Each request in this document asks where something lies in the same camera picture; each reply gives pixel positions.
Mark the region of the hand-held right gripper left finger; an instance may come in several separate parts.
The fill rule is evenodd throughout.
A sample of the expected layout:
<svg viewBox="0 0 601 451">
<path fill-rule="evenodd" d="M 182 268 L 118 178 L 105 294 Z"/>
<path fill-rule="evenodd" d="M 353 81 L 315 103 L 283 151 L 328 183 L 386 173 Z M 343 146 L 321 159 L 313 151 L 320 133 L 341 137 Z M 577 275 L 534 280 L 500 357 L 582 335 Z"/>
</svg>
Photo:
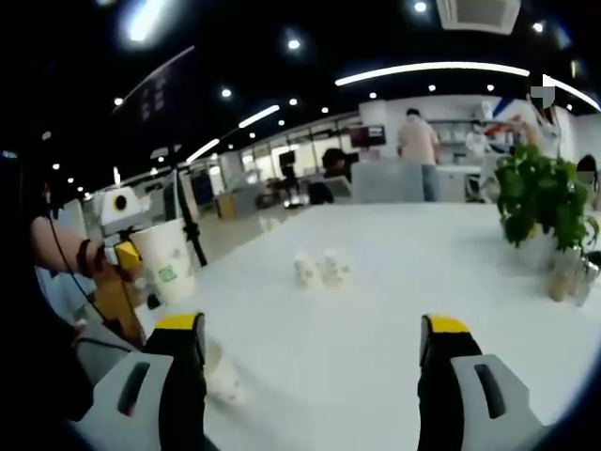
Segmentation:
<svg viewBox="0 0 601 451">
<path fill-rule="evenodd" d="M 92 324 L 77 340 L 93 405 L 77 423 L 95 450 L 204 450 L 205 317 L 161 319 L 138 350 Z"/>
</svg>

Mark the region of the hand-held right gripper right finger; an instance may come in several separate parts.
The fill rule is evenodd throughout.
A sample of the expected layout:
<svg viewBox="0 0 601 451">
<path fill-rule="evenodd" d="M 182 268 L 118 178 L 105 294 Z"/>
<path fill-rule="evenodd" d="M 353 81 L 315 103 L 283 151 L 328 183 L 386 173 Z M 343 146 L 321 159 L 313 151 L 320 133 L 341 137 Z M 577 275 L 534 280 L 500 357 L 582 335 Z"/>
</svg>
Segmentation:
<svg viewBox="0 0 601 451">
<path fill-rule="evenodd" d="M 532 450 L 547 432 L 530 391 L 470 329 L 442 314 L 422 316 L 417 394 L 420 450 Z"/>
</svg>

